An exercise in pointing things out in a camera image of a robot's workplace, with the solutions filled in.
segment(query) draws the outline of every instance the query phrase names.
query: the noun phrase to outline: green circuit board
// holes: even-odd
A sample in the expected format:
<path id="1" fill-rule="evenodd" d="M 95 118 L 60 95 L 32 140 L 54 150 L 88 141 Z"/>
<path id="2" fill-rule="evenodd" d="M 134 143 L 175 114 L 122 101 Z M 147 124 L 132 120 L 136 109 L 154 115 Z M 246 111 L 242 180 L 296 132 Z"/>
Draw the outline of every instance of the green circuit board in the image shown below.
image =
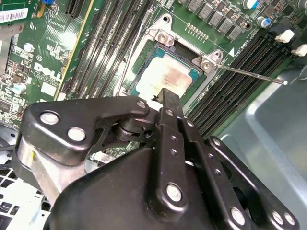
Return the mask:
<path id="1" fill-rule="evenodd" d="M 18 127 L 24 109 L 32 103 L 115 95 L 133 38 L 147 11 L 147 20 L 136 46 L 140 44 L 146 29 L 167 13 L 172 17 L 171 30 L 174 33 L 202 53 L 221 50 L 222 64 L 227 66 L 231 65 L 259 31 L 257 18 L 260 16 L 269 17 L 272 24 L 286 18 L 291 27 L 300 33 L 306 28 L 306 25 L 302 26 L 304 12 L 298 9 L 296 0 L 260 0 L 257 7 L 250 10 L 244 9 L 242 3 L 235 0 L 79 2 L 81 5 L 75 6 L 80 11 L 77 15 L 72 15 L 68 9 L 69 0 L 46 5 L 41 18 L 27 21 L 22 33 L 12 38 L 9 58 L 5 63 L 6 73 L 1 76 L 1 120 Z M 217 2 L 223 2 L 224 6 L 219 7 Z M 212 8 L 207 19 L 200 16 L 205 5 Z M 38 7 L 34 10 L 33 13 L 37 13 Z M 226 20 L 230 23 L 222 27 Z M 128 70 L 122 85 L 127 94 L 156 44 L 156 41 L 148 41 Z M 182 105 L 185 105 L 193 97 L 187 113 L 202 98 L 203 92 L 214 86 L 222 73 L 221 70 L 217 71 L 206 86 L 201 86 L 206 79 L 205 74 L 200 74 L 193 81 L 181 98 Z M 26 86 L 21 94 L 12 91 L 17 83 Z M 120 154 L 117 150 L 115 152 L 112 155 Z"/>

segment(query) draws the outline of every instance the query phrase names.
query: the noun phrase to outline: silver screw head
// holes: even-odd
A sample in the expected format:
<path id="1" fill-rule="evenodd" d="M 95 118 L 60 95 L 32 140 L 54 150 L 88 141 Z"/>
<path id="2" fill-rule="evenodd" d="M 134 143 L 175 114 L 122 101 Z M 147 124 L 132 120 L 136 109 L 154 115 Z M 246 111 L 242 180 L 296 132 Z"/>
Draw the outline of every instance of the silver screw head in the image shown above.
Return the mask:
<path id="1" fill-rule="evenodd" d="M 145 103 L 142 102 L 142 101 L 138 101 L 136 104 L 137 104 L 139 107 L 141 107 L 141 108 L 145 108 L 145 107 L 146 107 Z"/>
<path id="2" fill-rule="evenodd" d="M 182 194 L 180 189 L 174 184 L 168 184 L 166 186 L 166 192 L 169 198 L 171 198 L 175 202 L 178 202 L 182 199 Z"/>
<path id="3" fill-rule="evenodd" d="M 78 127 L 70 128 L 67 135 L 70 139 L 75 141 L 83 141 L 85 139 L 85 131 Z"/>
<path id="4" fill-rule="evenodd" d="M 46 112 L 40 116 L 40 120 L 45 124 L 54 125 L 59 122 L 59 117 L 54 113 Z"/>
<path id="5" fill-rule="evenodd" d="M 170 116 L 173 116 L 173 112 L 172 112 L 172 111 L 170 111 L 169 109 L 168 109 L 168 110 L 166 110 L 166 113 L 167 113 L 168 115 L 170 115 Z"/>
<path id="6" fill-rule="evenodd" d="M 214 139 L 214 140 L 213 140 L 213 142 L 214 142 L 216 145 L 218 145 L 218 146 L 220 146 L 220 145 L 221 145 L 220 141 L 219 141 L 219 140 L 217 140 L 217 139 Z"/>
<path id="7" fill-rule="evenodd" d="M 234 220 L 239 224 L 239 225 L 244 225 L 245 224 L 245 219 L 243 214 L 240 212 L 239 209 L 232 207 L 231 208 L 231 215 L 234 218 Z"/>
<path id="8" fill-rule="evenodd" d="M 283 225 L 283 219 L 282 219 L 282 217 L 279 215 L 278 212 L 273 211 L 273 212 L 272 212 L 272 215 L 273 215 L 273 217 L 274 217 L 274 220 L 275 220 L 277 223 L 279 223 L 280 225 Z"/>
<path id="9" fill-rule="evenodd" d="M 188 124 L 189 126 L 191 126 L 191 127 L 194 126 L 194 124 L 193 124 L 191 121 L 189 121 L 189 120 L 187 120 L 187 124 Z"/>
<path id="10" fill-rule="evenodd" d="M 289 213 L 284 213 L 284 217 L 286 218 L 286 220 L 291 224 L 291 225 L 295 225 L 295 221 L 292 218 L 292 216 Z"/>

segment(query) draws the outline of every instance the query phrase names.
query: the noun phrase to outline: metal rivet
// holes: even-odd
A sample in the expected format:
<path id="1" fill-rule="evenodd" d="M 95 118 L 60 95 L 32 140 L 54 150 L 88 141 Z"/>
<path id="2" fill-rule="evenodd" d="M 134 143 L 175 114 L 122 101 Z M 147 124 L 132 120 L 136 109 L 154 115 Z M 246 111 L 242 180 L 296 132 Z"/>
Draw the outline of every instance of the metal rivet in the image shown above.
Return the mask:
<path id="1" fill-rule="evenodd" d="M 172 139 L 172 141 L 177 141 L 177 137 L 175 137 L 175 136 L 172 136 L 171 139 Z"/>
<path id="2" fill-rule="evenodd" d="M 85 131 L 77 127 L 69 129 L 67 135 L 75 141 L 83 141 L 85 139 Z"/>
<path id="3" fill-rule="evenodd" d="M 47 113 L 43 113 L 40 116 L 40 120 L 44 122 L 45 124 L 54 125 L 57 122 L 59 122 L 59 117 L 54 113 L 47 112 Z"/>
<path id="4" fill-rule="evenodd" d="M 282 219 L 282 217 L 279 215 L 278 212 L 273 211 L 273 212 L 272 212 L 272 215 L 273 215 L 273 217 L 274 217 L 274 220 L 275 220 L 277 223 L 279 223 L 280 225 L 283 225 L 283 219 Z"/>
<path id="5" fill-rule="evenodd" d="M 245 224 L 245 219 L 243 214 L 240 212 L 239 209 L 232 207 L 231 208 L 231 215 L 234 218 L 234 220 L 239 224 L 239 225 L 244 225 Z"/>
<path id="6" fill-rule="evenodd" d="M 218 145 L 218 146 L 220 146 L 220 145 L 221 145 L 220 141 L 219 141 L 219 140 L 217 140 L 217 139 L 213 139 L 213 142 L 214 142 L 216 145 Z"/>
<path id="7" fill-rule="evenodd" d="M 193 127 L 194 125 L 193 125 L 193 123 L 192 122 L 190 122 L 189 120 L 187 120 L 187 124 L 189 125 L 189 126 L 191 126 L 191 127 Z"/>
<path id="8" fill-rule="evenodd" d="M 292 216 L 289 213 L 284 213 L 284 217 L 286 218 L 286 220 L 291 224 L 291 225 L 295 225 L 295 221 L 292 218 Z"/>
<path id="9" fill-rule="evenodd" d="M 172 149 L 172 150 L 171 150 L 171 154 L 172 154 L 173 156 L 175 156 L 175 155 L 177 155 L 177 151 L 176 151 L 175 149 Z"/>
<path id="10" fill-rule="evenodd" d="M 220 170 L 218 170 L 218 169 L 216 169 L 216 170 L 215 170 L 215 173 L 216 173 L 218 176 L 220 176 L 220 175 L 221 175 L 221 171 L 220 171 Z"/>
<path id="11" fill-rule="evenodd" d="M 166 192 L 169 198 L 171 198 L 175 202 L 178 202 L 182 199 L 180 189 L 174 184 L 168 184 L 166 187 Z"/>
<path id="12" fill-rule="evenodd" d="M 138 104 L 138 106 L 141 107 L 141 108 L 145 108 L 146 107 L 145 103 L 142 102 L 142 101 L 138 101 L 136 104 Z"/>
<path id="13" fill-rule="evenodd" d="M 166 110 L 166 113 L 167 113 L 168 115 L 170 115 L 170 116 L 173 116 L 173 112 L 172 112 L 172 111 L 170 111 L 169 109 L 168 109 L 168 110 Z"/>

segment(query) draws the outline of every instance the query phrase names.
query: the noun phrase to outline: black memory slot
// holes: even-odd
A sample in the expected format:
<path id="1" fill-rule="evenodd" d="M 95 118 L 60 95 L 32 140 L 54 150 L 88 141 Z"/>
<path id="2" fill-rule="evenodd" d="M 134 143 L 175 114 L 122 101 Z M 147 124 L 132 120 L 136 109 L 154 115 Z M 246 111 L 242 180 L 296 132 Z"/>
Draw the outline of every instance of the black memory slot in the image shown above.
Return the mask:
<path id="1" fill-rule="evenodd" d="M 101 35 L 101 37 L 98 40 L 98 44 L 95 46 L 94 48 L 94 52 L 92 54 L 92 58 L 90 59 L 89 64 L 86 66 L 85 72 L 84 74 L 82 74 L 82 80 L 80 81 L 80 83 L 77 86 L 77 92 L 81 93 L 82 90 L 84 90 L 84 88 L 87 86 L 87 83 L 91 77 L 91 73 L 94 69 L 94 66 L 97 63 L 97 59 L 99 57 L 99 54 L 106 42 L 107 37 L 109 36 L 114 23 L 116 22 L 119 13 L 121 12 L 121 8 L 124 4 L 124 1 L 122 0 L 118 0 L 117 2 L 113 2 L 113 7 L 112 7 L 112 11 L 111 11 L 111 16 L 108 18 L 108 21 L 105 22 L 105 29 Z"/>
<path id="2" fill-rule="evenodd" d="M 124 18 L 123 18 L 123 23 L 120 25 L 120 28 L 118 30 L 118 32 L 112 36 L 112 40 L 109 42 L 109 46 L 107 48 L 107 52 L 105 53 L 103 60 L 101 62 L 101 65 L 99 67 L 99 70 L 97 72 L 96 77 L 94 78 L 91 87 L 89 89 L 89 94 L 90 97 L 93 96 L 94 90 L 97 88 L 99 81 L 114 53 L 114 51 L 116 50 L 120 40 L 122 39 L 128 25 L 131 23 L 131 20 L 133 19 L 133 16 L 135 14 L 135 10 L 137 9 L 139 3 L 138 1 L 133 1 L 134 3 L 131 4 L 132 1 L 129 2 L 129 7 L 126 8 L 125 12 L 124 12 Z"/>
<path id="3" fill-rule="evenodd" d="M 100 87 L 99 92 L 98 92 L 98 97 L 102 97 L 105 95 L 107 89 L 109 88 L 110 83 L 113 80 L 114 75 L 116 74 L 119 65 L 121 64 L 125 54 L 128 52 L 130 46 L 133 43 L 133 38 L 136 36 L 139 26 L 143 20 L 144 15 L 146 14 L 147 9 L 153 4 L 153 0 L 148 0 L 146 1 L 142 7 L 140 8 L 140 15 L 138 17 L 137 22 L 134 24 L 133 29 L 130 32 L 129 38 L 127 39 L 127 42 L 122 46 L 121 52 L 118 53 L 115 62 L 111 68 L 111 70 L 108 73 L 108 76 L 103 83 L 103 85 Z"/>
<path id="4" fill-rule="evenodd" d="M 294 59 L 294 56 L 260 30 L 231 67 L 270 76 L 287 58 Z M 259 79 L 225 71 L 188 117 L 206 138 L 242 107 L 262 83 Z"/>
<path id="5" fill-rule="evenodd" d="M 88 45 L 86 46 L 83 54 L 80 58 L 79 65 L 75 71 L 75 74 L 71 80 L 71 87 L 70 89 L 74 90 L 79 87 L 79 85 L 83 81 L 83 77 L 85 72 L 87 71 L 88 65 L 90 63 L 90 57 L 93 56 L 93 47 L 97 47 L 99 38 L 102 36 L 102 33 L 105 31 L 107 22 L 105 22 L 104 17 L 109 10 L 114 9 L 114 4 L 112 0 L 107 0 L 102 7 L 100 12 L 99 18 L 95 23 L 93 28 L 93 32 L 91 33 Z"/>
<path id="6" fill-rule="evenodd" d="M 234 68 L 240 68 L 242 64 L 246 61 L 246 59 L 254 53 L 257 47 L 264 42 L 263 38 L 256 38 L 253 39 L 248 46 L 249 49 L 244 49 L 240 56 L 234 60 L 232 63 L 232 67 Z M 194 120 L 198 117 L 198 115 L 205 110 L 205 107 L 210 104 L 210 102 L 216 97 L 219 96 L 219 93 L 222 94 L 222 89 L 224 87 L 227 87 L 228 82 L 232 80 L 232 78 L 235 76 L 235 73 L 230 72 L 230 71 L 225 71 L 224 74 L 219 78 L 217 83 L 211 87 L 209 92 L 202 98 L 202 100 L 199 102 L 197 105 L 197 109 L 194 109 L 190 114 L 189 117 L 190 119 Z"/>
<path id="7" fill-rule="evenodd" d="M 255 64 L 257 63 L 258 60 L 254 59 L 254 56 L 257 57 L 261 57 L 265 54 L 266 52 L 266 47 L 265 46 L 259 46 L 256 48 L 256 51 L 253 52 L 252 56 L 249 56 L 245 59 L 244 64 L 241 65 L 239 68 L 240 69 L 249 69 L 249 71 L 255 71 L 253 69 L 253 67 L 255 66 Z M 206 108 L 206 111 L 211 111 L 213 112 L 214 109 L 212 108 L 219 108 L 220 104 L 224 101 L 224 100 L 229 100 L 229 94 L 233 93 L 233 90 L 235 90 L 236 88 L 238 88 L 238 86 L 240 86 L 240 84 L 243 84 L 244 81 L 246 81 L 246 77 L 242 74 L 234 74 L 233 72 L 230 72 L 229 74 L 232 74 L 232 76 L 234 77 L 233 80 L 229 81 L 227 83 L 227 85 L 223 88 L 222 91 L 219 91 L 217 93 L 217 97 L 215 98 L 215 103 L 213 102 L 209 102 L 207 104 L 207 106 L 209 108 Z M 198 124 L 202 124 L 203 122 L 206 121 L 207 117 L 205 116 L 210 116 L 209 113 L 202 113 L 201 115 L 199 115 L 195 120 L 193 120 L 193 122 L 198 123 Z"/>

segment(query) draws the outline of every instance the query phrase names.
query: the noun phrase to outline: white label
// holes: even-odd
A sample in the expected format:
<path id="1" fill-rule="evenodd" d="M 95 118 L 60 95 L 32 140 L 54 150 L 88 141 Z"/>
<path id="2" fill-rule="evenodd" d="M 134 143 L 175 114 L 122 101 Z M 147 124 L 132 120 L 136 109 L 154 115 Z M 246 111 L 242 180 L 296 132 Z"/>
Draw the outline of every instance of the white label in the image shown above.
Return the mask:
<path id="1" fill-rule="evenodd" d="M 28 15 L 28 8 L 16 9 L 10 11 L 0 11 L 0 23 L 11 22 L 24 19 Z"/>
<path id="2" fill-rule="evenodd" d="M 53 97 L 55 95 L 55 93 L 56 93 L 56 90 L 57 90 L 56 87 L 54 87 L 54 86 L 44 82 L 43 85 L 42 85 L 41 92 L 44 92 L 44 93 L 46 93 L 46 94 L 48 94 L 48 95 Z"/>

